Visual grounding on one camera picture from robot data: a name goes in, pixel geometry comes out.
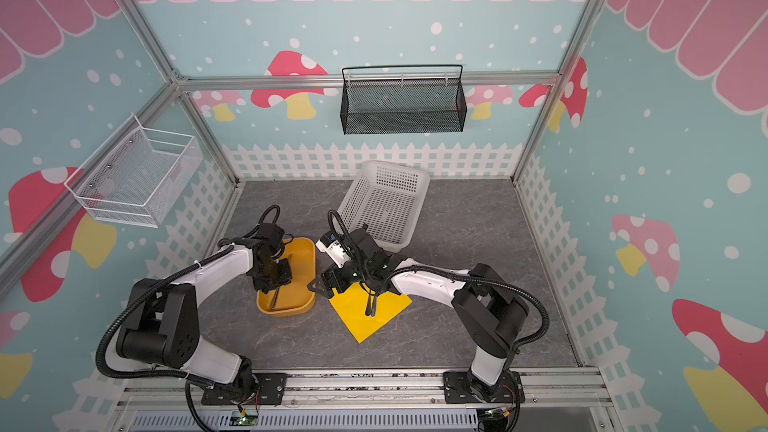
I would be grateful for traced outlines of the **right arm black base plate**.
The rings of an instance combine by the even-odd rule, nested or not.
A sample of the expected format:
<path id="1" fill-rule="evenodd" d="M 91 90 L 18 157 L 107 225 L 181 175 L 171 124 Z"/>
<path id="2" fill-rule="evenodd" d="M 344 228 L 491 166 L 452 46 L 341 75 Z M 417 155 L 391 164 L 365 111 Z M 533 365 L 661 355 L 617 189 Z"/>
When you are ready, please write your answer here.
<path id="1" fill-rule="evenodd" d="M 503 370 L 497 382 L 489 386 L 469 371 L 443 373 L 444 400 L 448 404 L 511 404 L 525 402 L 520 374 Z"/>

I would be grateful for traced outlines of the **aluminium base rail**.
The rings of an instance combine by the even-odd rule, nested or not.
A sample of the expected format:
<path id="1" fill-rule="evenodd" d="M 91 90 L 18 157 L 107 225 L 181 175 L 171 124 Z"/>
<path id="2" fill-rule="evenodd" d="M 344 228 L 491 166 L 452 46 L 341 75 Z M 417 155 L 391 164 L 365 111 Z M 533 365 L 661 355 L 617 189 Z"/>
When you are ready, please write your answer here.
<path id="1" fill-rule="evenodd" d="M 292 369 L 278 410 L 444 407 L 443 368 Z M 613 405 L 594 367 L 519 368 L 527 408 Z M 177 379 L 136 379 L 116 404 L 128 410 L 186 409 Z"/>

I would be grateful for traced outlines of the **yellow plastic utensil tray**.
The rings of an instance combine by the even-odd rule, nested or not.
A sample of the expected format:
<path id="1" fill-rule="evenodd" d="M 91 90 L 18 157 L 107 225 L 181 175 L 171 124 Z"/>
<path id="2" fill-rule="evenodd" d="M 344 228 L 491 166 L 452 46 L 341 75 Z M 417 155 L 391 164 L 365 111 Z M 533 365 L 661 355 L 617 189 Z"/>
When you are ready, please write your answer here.
<path id="1" fill-rule="evenodd" d="M 257 306 L 260 312 L 273 317 L 290 317 L 304 314 L 315 304 L 315 293 L 307 285 L 316 277 L 315 245 L 311 239 L 300 237 L 288 243 L 283 254 L 289 260 L 292 280 L 280 289 L 276 310 L 270 310 L 274 291 L 258 293 Z"/>

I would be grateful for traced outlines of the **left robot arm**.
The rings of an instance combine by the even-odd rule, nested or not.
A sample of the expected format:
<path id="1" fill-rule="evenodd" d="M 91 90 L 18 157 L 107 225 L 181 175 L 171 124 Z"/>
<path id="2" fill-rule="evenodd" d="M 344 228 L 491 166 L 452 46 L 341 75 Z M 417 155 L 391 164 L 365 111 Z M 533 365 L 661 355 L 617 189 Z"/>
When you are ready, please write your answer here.
<path id="1" fill-rule="evenodd" d="M 255 391 L 250 360 L 204 339 L 198 308 L 241 276 L 262 292 L 288 284 L 284 235 L 275 223 L 259 223 L 243 237 L 221 240 L 215 254 L 181 271 L 134 284 L 128 305 L 99 344 L 99 371 L 113 378 L 175 377 L 237 394 Z"/>

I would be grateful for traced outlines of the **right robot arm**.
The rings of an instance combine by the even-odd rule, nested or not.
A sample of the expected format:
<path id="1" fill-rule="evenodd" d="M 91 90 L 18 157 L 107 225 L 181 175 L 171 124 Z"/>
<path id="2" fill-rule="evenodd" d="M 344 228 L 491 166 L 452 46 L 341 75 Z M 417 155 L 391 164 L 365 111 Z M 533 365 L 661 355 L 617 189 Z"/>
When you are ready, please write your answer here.
<path id="1" fill-rule="evenodd" d="M 475 344 L 468 378 L 487 390 L 501 381 L 532 300 L 486 264 L 450 270 L 389 252 L 363 229 L 333 230 L 317 242 L 332 265 L 308 289 L 330 300 L 358 342 L 393 320 L 413 297 L 451 308 Z"/>

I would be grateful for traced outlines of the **white perforated plastic basket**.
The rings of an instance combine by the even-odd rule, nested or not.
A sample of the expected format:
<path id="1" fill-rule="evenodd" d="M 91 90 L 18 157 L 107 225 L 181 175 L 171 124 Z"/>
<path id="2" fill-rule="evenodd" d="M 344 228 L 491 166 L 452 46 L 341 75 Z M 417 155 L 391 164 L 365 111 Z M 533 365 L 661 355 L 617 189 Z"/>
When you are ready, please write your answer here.
<path id="1" fill-rule="evenodd" d="M 353 231 L 364 225 L 377 244 L 399 252 L 413 237 L 430 185 L 428 173 L 383 161 L 367 161 L 338 213 Z"/>

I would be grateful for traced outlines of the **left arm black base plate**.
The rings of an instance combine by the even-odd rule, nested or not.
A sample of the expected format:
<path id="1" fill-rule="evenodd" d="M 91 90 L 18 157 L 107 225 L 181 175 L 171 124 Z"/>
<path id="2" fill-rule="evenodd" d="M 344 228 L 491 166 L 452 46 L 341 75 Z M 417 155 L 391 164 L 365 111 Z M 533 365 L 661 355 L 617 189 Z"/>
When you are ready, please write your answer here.
<path id="1" fill-rule="evenodd" d="M 205 406 L 236 405 L 281 405 L 286 391 L 286 373 L 246 373 L 234 383 L 216 383 L 212 389 L 205 389 L 202 404 Z"/>

